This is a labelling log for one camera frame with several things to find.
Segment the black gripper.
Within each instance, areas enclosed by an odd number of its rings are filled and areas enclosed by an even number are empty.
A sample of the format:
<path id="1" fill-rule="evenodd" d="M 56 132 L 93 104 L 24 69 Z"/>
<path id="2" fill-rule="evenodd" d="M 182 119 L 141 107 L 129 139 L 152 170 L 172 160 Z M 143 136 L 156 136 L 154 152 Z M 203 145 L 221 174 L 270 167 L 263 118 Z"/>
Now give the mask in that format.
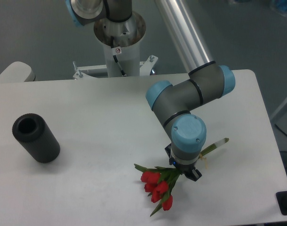
<path id="1" fill-rule="evenodd" d="M 194 163 L 188 165 L 180 164 L 173 157 L 171 157 L 171 144 L 165 147 L 165 151 L 169 157 L 169 164 L 180 170 L 186 178 L 192 181 L 197 181 L 202 177 L 202 174 L 196 169 Z"/>

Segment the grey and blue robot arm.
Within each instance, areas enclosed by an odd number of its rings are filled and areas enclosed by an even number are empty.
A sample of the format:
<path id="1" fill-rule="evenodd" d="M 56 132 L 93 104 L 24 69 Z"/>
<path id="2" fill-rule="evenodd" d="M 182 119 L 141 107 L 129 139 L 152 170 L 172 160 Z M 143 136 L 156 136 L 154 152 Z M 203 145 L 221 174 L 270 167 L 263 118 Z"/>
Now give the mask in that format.
<path id="1" fill-rule="evenodd" d="M 184 0 L 155 2 L 183 65 L 188 80 L 177 85 L 159 81 L 146 92 L 146 100 L 171 143 L 166 147 L 169 163 L 193 181 L 207 129 L 191 111 L 219 99 L 235 88 L 235 76 L 225 65 L 217 65 L 209 54 Z M 68 0 L 68 11 L 78 26 L 94 24 L 94 34 L 104 49 L 109 77 L 149 75 L 156 57 L 140 64 L 139 44 L 146 32 L 144 19 L 130 0 Z"/>

